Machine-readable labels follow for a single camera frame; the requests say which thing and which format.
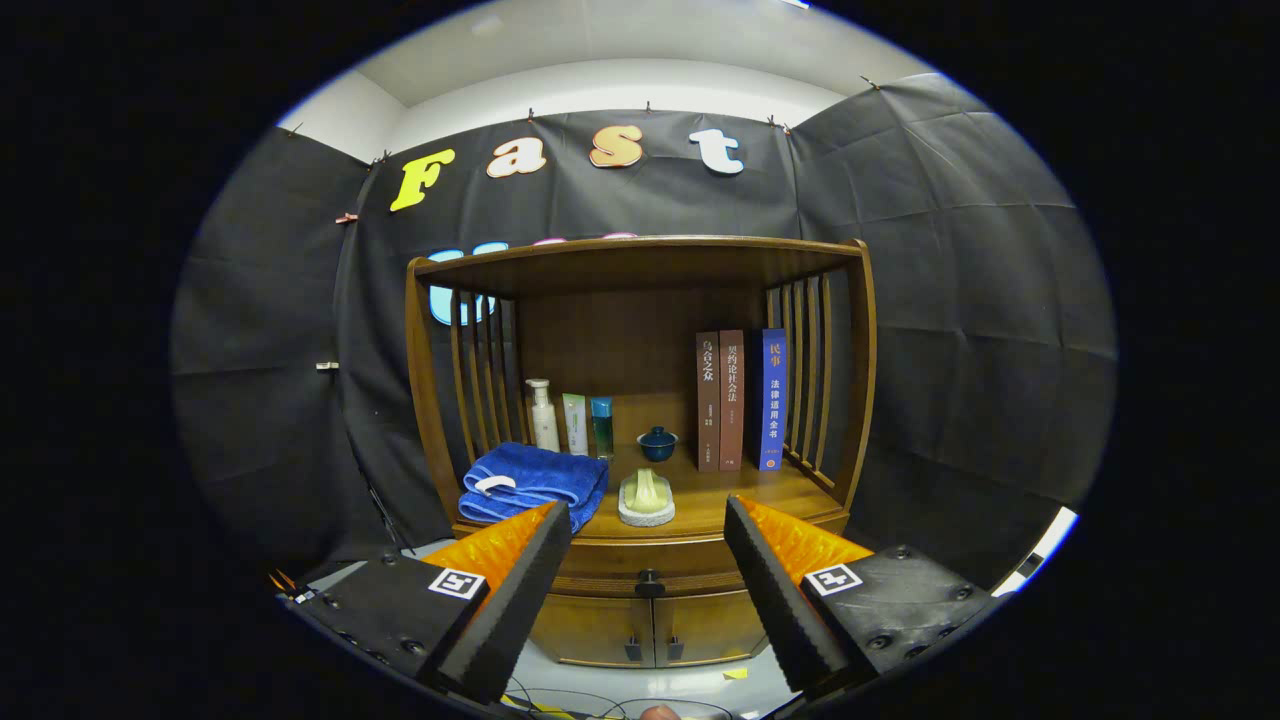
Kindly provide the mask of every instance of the yellow letter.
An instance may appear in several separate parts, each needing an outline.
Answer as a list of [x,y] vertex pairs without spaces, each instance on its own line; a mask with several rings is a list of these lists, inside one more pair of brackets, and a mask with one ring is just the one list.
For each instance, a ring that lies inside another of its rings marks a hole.
[[640,128],[635,126],[609,126],[595,133],[591,150],[591,164],[596,168],[625,168],[634,165],[644,155],[640,143],[635,142],[644,137]]
[[536,137],[518,137],[503,142],[493,151],[497,160],[485,170],[492,178],[504,178],[516,173],[529,174],[547,164],[543,141]]
[[448,165],[453,158],[451,147],[404,165],[404,182],[401,183],[399,197],[392,202],[392,213],[421,202],[426,197],[422,188],[435,184],[435,178],[440,177],[440,165]]

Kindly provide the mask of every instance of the cabinet knob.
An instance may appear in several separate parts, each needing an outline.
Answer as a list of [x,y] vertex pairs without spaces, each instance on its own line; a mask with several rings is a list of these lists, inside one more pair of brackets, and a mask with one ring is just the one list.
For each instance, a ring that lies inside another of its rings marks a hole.
[[658,582],[658,571],[653,569],[640,570],[640,582],[636,583],[636,594],[640,597],[662,597],[667,592],[667,585]]

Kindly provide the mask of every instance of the cabinet door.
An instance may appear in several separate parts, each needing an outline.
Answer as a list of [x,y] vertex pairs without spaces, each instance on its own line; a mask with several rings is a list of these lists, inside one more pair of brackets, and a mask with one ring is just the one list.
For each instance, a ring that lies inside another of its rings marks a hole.
[[529,639],[561,662],[653,667],[653,606],[640,598],[548,594]]
[[658,667],[754,657],[768,644],[746,591],[653,601]]

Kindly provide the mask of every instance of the wooden cabinet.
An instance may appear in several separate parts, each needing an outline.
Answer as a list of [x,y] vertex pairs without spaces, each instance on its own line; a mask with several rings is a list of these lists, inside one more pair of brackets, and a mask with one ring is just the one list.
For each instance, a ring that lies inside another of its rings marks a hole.
[[746,591],[653,601],[658,667],[753,657],[768,644]]
[[654,667],[653,610],[644,598],[548,594],[529,637],[561,662]]
[[[845,302],[832,299],[832,273],[847,279]],[[433,287],[452,291],[448,343],[434,348]],[[662,236],[517,247],[445,263],[417,258],[406,277],[404,310],[422,450],[460,538],[483,527],[458,515],[466,470],[502,442],[532,442],[526,378],[549,379],[553,393],[613,397],[609,484],[561,562],[531,634],[539,647],[566,662],[621,667],[759,652],[764,633],[724,543],[726,500],[740,495],[844,530],[876,383],[876,299],[861,241]],[[836,323],[849,328],[852,354],[841,364],[852,377],[841,383],[831,377]],[[746,460],[736,471],[699,473],[691,450],[694,336],[762,327],[786,329],[788,462],[760,471]],[[449,354],[442,373],[452,365],[452,383],[438,382],[433,352],[442,350]],[[835,397],[832,387],[847,389]],[[567,441],[559,398],[553,405]],[[846,421],[828,421],[833,406]],[[832,438],[845,448],[837,468],[823,461],[829,424],[845,428]],[[632,528],[618,518],[618,486],[650,465],[634,438],[653,425],[681,438],[671,459],[653,465],[671,482],[676,516]],[[447,441],[447,427],[461,442]],[[639,597],[641,570],[659,574],[659,597]]]
[[602,667],[744,660],[768,644],[746,591],[654,600],[548,594],[530,639],[559,662]]

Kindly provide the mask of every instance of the white wall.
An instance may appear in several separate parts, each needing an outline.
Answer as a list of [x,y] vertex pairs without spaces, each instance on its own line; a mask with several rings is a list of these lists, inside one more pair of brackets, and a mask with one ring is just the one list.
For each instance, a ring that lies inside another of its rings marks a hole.
[[535,115],[644,109],[717,113],[795,127],[842,95],[804,82],[716,63],[627,59],[566,63],[479,82],[401,114],[385,140],[398,152],[466,129]]
[[276,126],[324,142],[361,160],[380,158],[404,105],[356,70],[311,94]]

